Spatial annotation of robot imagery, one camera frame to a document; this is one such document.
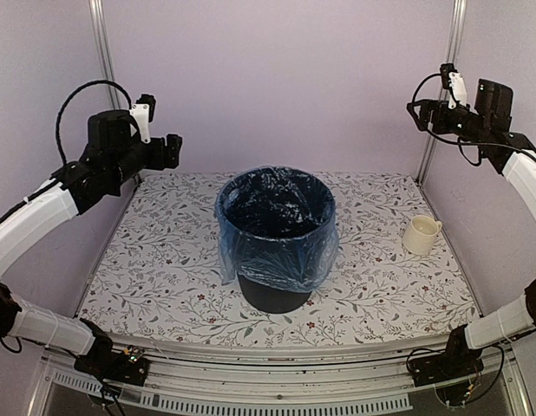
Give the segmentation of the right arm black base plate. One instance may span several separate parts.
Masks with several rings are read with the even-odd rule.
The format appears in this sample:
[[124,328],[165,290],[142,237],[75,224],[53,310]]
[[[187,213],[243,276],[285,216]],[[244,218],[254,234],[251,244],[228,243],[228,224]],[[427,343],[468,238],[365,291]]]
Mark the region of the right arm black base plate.
[[406,360],[407,371],[412,376],[416,387],[468,377],[484,370],[480,352],[449,354],[446,352],[430,353],[427,348],[414,350],[414,352],[420,351],[428,352],[428,354],[416,357],[410,354]]

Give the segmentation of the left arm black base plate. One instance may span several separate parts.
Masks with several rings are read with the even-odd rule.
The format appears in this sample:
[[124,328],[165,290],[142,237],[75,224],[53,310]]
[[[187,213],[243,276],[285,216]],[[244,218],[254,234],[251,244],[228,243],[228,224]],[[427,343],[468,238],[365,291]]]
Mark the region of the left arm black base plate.
[[111,347],[91,348],[75,359],[74,369],[99,381],[111,380],[143,387],[148,376],[150,360],[138,348],[115,352]]

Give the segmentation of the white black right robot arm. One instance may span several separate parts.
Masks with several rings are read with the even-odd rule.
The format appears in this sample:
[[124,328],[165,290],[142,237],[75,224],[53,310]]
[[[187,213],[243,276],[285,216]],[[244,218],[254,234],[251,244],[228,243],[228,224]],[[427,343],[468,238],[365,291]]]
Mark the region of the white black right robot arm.
[[513,90],[460,73],[432,74],[407,110],[430,137],[415,178],[461,267],[478,316],[454,329],[440,353],[409,360],[419,378],[456,378],[483,368],[486,348],[522,341],[536,359],[536,145],[512,128]]

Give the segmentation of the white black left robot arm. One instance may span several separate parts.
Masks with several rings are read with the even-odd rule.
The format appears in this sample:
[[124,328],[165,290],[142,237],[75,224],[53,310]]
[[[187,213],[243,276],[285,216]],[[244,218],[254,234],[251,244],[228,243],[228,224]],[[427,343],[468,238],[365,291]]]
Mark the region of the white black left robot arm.
[[108,235],[142,171],[172,171],[182,138],[153,137],[151,104],[91,116],[84,148],[0,220],[0,347],[30,344],[71,353],[85,373],[113,375],[135,354],[76,307]]

